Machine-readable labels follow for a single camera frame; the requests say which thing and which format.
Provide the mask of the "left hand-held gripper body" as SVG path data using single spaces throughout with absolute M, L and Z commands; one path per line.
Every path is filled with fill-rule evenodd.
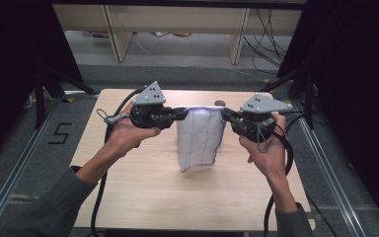
M 164 106 L 165 103 L 166 97 L 154 81 L 131 101 L 131 122 L 139 128 L 169 128 L 178 117 L 172 108 Z

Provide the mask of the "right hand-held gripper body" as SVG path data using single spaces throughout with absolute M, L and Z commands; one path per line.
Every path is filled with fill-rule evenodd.
M 293 106 L 286 105 L 279 100 L 256 93 L 247 102 L 240 106 L 242 118 L 239 118 L 243 128 L 233 127 L 238 135 L 247 137 L 253 142 L 262 143 L 269 139 L 275 128 L 273 113 L 291 112 Z

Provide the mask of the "black metal stand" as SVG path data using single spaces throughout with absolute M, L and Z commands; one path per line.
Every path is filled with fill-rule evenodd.
M 35 75 L 35 94 L 36 94 L 36 108 L 37 108 L 37 121 L 35 129 L 38 129 L 45 119 L 44 107 L 44 91 L 46 89 L 50 98 L 61 99 L 66 93 L 62 89 L 60 82 L 67 82 L 68 84 L 84 91 L 89 95 L 97 95 L 98 91 L 85 85 L 82 77 L 72 77 L 60 70 L 53 69 L 47 66 L 40 66 Z
M 273 89 L 291 81 L 291 86 L 288 89 L 287 95 L 290 99 L 304 99 L 305 104 L 305 120 L 310 129 L 314 128 L 312 122 L 312 105 L 313 105 L 313 86 L 314 80 L 312 75 L 308 72 L 307 69 L 298 67 L 292 72 L 287 73 L 286 75 L 280 77 L 276 81 L 265 85 L 261 92 L 270 92 Z

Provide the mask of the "light wooden desk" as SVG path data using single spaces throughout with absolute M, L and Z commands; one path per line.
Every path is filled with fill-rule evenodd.
M 299 10 L 254 8 L 149 7 L 55 4 L 53 9 L 65 31 L 106 32 L 114 60 L 124 61 L 134 32 L 219 34 L 228 41 L 230 61 L 239 62 L 244 35 L 268 32 L 294 34 Z

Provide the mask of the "person's left hand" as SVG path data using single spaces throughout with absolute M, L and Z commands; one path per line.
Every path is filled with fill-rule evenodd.
M 121 118 L 114 126 L 102 151 L 108 160 L 116 161 L 136 148 L 144 139 L 160 134 L 160 129 L 136 127 L 130 118 Z

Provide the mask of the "black curtain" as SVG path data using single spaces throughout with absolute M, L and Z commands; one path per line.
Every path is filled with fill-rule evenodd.
M 300 0 L 280 67 L 308 74 L 344 152 L 379 208 L 379 0 Z
M 0 0 L 0 142 L 37 80 L 54 96 L 83 79 L 50 0 Z

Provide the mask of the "aluminium floor rail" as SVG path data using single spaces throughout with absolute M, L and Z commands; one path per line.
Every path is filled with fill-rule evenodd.
M 44 119 L 39 124 L 15 129 L 8 143 L 0 150 L 0 217 L 19 184 L 37 147 L 45 134 L 60 99 L 44 104 Z
M 316 135 L 315 130 L 310 126 L 311 120 L 307 116 L 304 116 L 304 118 L 299 120 L 299 123 L 309 145 L 311 146 L 317 163 L 323 173 L 325 181 L 339 208 L 350 235 L 352 237 L 367 237 L 358 215 L 344 189 L 342 188 L 340 180 L 338 179 L 334 168 L 330 164 L 330 161 Z

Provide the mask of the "white purple-checked cloth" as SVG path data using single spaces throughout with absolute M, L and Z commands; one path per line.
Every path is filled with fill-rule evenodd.
M 177 123 L 178 162 L 182 172 L 215 163 L 225 126 L 221 111 L 206 110 L 189 111 L 186 119 Z

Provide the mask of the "person's right hand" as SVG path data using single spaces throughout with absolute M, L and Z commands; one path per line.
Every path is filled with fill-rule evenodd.
M 285 148 L 275 135 L 266 142 L 265 151 L 261 151 L 256 142 L 245 136 L 240 135 L 239 142 L 249 153 L 247 162 L 254 163 L 268 180 L 276 181 L 286 178 Z

